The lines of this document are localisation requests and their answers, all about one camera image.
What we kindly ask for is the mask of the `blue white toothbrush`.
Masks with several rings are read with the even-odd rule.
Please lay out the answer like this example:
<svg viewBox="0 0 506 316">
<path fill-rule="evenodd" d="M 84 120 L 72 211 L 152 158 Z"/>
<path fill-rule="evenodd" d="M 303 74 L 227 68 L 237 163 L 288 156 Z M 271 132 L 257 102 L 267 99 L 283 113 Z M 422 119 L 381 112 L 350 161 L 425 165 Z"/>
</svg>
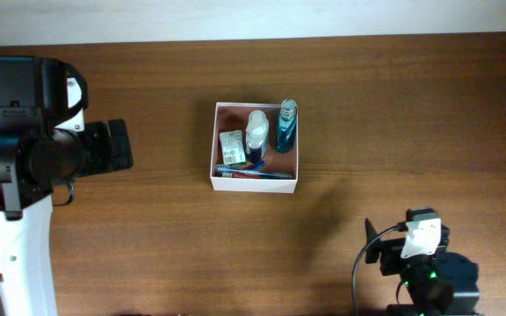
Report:
<svg viewBox="0 0 506 316">
<path fill-rule="evenodd" d="M 224 164 L 215 165 L 214 171 L 217 173 L 237 173 L 248 176 L 267 176 L 277 179 L 293 179 L 293 175 L 287 173 L 263 172 L 253 169 L 234 169 L 229 165 Z"/>
</svg>

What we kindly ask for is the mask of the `green red toothpaste tube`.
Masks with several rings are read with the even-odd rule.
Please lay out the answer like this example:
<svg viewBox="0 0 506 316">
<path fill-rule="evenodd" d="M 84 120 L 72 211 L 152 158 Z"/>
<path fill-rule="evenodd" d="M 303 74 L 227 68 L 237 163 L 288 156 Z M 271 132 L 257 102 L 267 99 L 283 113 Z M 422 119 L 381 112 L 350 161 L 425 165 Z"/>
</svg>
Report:
<svg viewBox="0 0 506 316">
<path fill-rule="evenodd" d="M 226 178 L 242 178 L 242 179 L 262 179 L 262 176 L 259 175 L 249 175 L 249 174 L 241 174 L 241 173 L 222 173 L 221 177 Z"/>
</svg>

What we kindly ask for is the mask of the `green white soap box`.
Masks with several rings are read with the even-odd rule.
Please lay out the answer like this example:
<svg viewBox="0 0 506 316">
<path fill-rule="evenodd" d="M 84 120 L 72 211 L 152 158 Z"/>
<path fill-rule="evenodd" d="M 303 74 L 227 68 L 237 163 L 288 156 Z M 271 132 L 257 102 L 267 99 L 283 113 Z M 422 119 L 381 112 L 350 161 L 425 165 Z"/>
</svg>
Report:
<svg viewBox="0 0 506 316">
<path fill-rule="evenodd" d="M 222 160 L 227 165 L 240 165 L 247 162 L 241 130 L 222 132 L 219 134 Z"/>
</svg>

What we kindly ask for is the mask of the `blue disposable razor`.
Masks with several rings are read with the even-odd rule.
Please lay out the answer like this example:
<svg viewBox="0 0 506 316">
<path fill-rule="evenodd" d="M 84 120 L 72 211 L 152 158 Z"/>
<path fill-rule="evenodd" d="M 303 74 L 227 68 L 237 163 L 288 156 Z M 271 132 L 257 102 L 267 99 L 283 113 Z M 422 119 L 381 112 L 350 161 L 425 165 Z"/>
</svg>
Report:
<svg viewBox="0 0 506 316">
<path fill-rule="evenodd" d="M 248 166 L 248 170 L 260 170 L 262 167 L 265 166 L 265 161 L 260 161 L 254 164 L 251 164 Z"/>
</svg>

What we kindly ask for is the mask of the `teal mouthwash bottle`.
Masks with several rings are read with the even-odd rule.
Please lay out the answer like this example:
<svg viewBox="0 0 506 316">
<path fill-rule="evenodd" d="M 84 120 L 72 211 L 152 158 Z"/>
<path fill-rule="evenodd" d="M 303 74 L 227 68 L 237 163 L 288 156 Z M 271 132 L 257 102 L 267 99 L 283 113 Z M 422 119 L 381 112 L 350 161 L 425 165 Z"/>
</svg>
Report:
<svg viewBox="0 0 506 316">
<path fill-rule="evenodd" d="M 297 125 L 297 110 L 298 106 L 292 99 L 286 99 L 281 104 L 276 142 L 276 150 L 281 154 L 288 152 L 293 146 Z"/>
</svg>

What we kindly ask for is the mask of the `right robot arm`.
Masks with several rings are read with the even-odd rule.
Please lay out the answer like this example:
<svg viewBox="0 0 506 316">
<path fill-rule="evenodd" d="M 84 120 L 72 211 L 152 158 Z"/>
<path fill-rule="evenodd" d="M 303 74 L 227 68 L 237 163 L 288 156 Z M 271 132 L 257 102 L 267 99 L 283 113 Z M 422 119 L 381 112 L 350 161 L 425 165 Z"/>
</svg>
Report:
<svg viewBox="0 0 506 316">
<path fill-rule="evenodd" d="M 430 207 L 408 209 L 406 218 L 379 233 L 365 220 L 365 263 L 384 277 L 398 276 L 411 302 L 388 305 L 386 314 L 475 315 L 480 300 L 479 266 L 449 252 L 450 229 Z"/>
</svg>

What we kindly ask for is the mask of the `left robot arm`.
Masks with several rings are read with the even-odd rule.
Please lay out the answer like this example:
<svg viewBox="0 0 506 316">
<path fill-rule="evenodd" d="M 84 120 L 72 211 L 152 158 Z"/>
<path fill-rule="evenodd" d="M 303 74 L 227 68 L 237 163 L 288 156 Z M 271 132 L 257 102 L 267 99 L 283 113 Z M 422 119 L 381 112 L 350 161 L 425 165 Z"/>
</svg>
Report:
<svg viewBox="0 0 506 316">
<path fill-rule="evenodd" d="M 134 165 L 122 119 L 88 123 L 71 64 L 0 57 L 0 315 L 55 315 L 49 230 L 58 186 Z"/>
</svg>

